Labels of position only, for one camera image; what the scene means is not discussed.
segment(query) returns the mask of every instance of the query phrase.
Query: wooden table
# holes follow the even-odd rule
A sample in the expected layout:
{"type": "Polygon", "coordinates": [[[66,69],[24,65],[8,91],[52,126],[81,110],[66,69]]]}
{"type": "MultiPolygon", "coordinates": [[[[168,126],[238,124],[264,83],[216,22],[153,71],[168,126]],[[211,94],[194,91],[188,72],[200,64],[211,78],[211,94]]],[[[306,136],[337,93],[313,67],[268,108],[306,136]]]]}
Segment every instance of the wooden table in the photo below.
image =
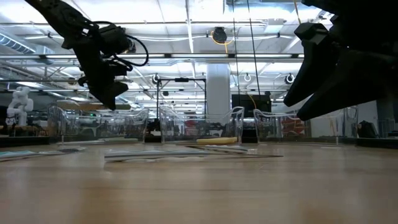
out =
{"type": "Polygon", "coordinates": [[[91,146],[78,154],[1,162],[1,223],[385,224],[398,220],[395,150],[270,144],[260,146],[259,152],[285,157],[103,160],[108,149],[156,147],[91,146]]]}

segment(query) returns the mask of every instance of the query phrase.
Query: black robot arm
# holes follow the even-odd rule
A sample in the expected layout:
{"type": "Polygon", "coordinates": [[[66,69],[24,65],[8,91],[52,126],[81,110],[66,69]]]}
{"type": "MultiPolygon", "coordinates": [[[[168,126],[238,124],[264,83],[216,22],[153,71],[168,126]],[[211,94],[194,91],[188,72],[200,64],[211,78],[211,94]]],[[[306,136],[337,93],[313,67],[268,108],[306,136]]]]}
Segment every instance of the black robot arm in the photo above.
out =
{"type": "Polygon", "coordinates": [[[295,31],[305,58],[284,103],[311,98],[298,112],[308,120],[348,106],[398,96],[395,7],[367,0],[303,0],[335,14],[333,27],[303,23],[295,31]],[[364,15],[371,19],[364,22],[364,15]]]}
{"type": "Polygon", "coordinates": [[[73,49],[85,76],[79,84],[88,85],[90,93],[111,110],[116,109],[115,97],[128,90],[128,86],[114,81],[126,76],[132,66],[144,66],[149,59],[145,45],[126,35],[125,29],[111,22],[92,22],[79,11],[61,0],[25,0],[38,10],[65,40],[64,49],[73,49]],[[132,40],[146,51],[146,61],[135,64],[116,55],[135,48],[132,40]]]}

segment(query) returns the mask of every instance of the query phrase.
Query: yellow cable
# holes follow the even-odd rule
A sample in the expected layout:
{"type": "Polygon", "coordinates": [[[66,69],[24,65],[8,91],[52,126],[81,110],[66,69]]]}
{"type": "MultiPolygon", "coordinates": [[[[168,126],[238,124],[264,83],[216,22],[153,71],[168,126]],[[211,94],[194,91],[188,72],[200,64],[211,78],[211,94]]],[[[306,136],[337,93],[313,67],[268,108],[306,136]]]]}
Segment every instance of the yellow cable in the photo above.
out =
{"type": "Polygon", "coordinates": [[[248,96],[250,97],[251,101],[253,101],[253,103],[254,103],[254,109],[257,109],[257,105],[256,105],[256,102],[254,101],[253,97],[249,94],[248,94],[248,96]]]}
{"type": "Polygon", "coordinates": [[[301,19],[300,19],[300,16],[299,16],[299,9],[297,7],[297,0],[293,0],[293,2],[294,2],[294,8],[296,9],[296,13],[297,13],[298,23],[301,24],[301,19]]]}
{"type": "Polygon", "coordinates": [[[232,41],[234,41],[234,39],[232,39],[232,40],[229,41],[228,43],[221,44],[221,43],[217,42],[217,41],[213,38],[213,34],[214,34],[214,31],[211,31],[211,34],[210,34],[210,35],[211,35],[211,39],[213,40],[213,42],[216,43],[216,44],[218,44],[218,45],[224,45],[224,46],[225,46],[225,52],[228,54],[227,45],[229,45],[230,43],[232,43],[232,41]]]}

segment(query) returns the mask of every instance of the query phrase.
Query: white robot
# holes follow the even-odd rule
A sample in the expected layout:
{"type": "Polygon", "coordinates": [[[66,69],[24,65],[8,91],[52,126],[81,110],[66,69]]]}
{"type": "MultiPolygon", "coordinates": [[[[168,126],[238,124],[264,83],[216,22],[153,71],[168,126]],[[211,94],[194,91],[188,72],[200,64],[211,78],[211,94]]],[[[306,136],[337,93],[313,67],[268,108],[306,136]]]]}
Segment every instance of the white robot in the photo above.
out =
{"type": "Polygon", "coordinates": [[[7,117],[13,118],[15,115],[18,115],[18,125],[25,126],[27,113],[33,110],[33,100],[28,98],[28,94],[30,92],[29,87],[18,87],[17,91],[12,93],[12,101],[10,105],[8,105],[7,109],[7,117]]]}

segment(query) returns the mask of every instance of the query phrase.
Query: white pillar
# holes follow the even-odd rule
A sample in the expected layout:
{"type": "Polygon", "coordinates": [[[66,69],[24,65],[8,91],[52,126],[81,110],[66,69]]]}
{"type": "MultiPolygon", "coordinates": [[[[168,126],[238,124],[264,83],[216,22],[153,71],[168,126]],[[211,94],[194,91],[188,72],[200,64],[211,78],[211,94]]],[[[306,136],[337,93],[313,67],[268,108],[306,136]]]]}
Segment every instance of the white pillar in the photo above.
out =
{"type": "Polygon", "coordinates": [[[230,70],[228,64],[207,65],[207,112],[226,114],[231,109],[230,70]]]}

